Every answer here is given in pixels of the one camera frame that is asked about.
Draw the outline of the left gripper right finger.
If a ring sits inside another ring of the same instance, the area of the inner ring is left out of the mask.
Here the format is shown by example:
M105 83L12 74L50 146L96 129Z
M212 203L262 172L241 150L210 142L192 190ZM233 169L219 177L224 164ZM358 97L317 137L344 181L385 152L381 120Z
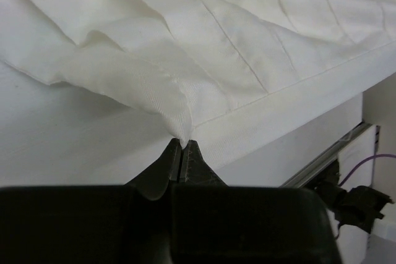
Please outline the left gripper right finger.
M226 185L198 143L171 188L174 263L340 263L327 210L308 189Z

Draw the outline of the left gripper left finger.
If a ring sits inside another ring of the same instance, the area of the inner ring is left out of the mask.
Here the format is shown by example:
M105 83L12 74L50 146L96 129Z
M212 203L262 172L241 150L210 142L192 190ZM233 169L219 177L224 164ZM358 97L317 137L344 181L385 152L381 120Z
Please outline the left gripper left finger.
M170 263L173 139L124 185L1 189L2 263Z

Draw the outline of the white pleated skirt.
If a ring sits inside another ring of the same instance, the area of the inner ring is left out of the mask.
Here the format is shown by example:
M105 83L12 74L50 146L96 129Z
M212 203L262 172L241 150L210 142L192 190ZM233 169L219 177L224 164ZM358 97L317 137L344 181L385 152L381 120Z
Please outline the white pleated skirt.
M395 0L1 0L1 61L160 116L219 168L395 72Z

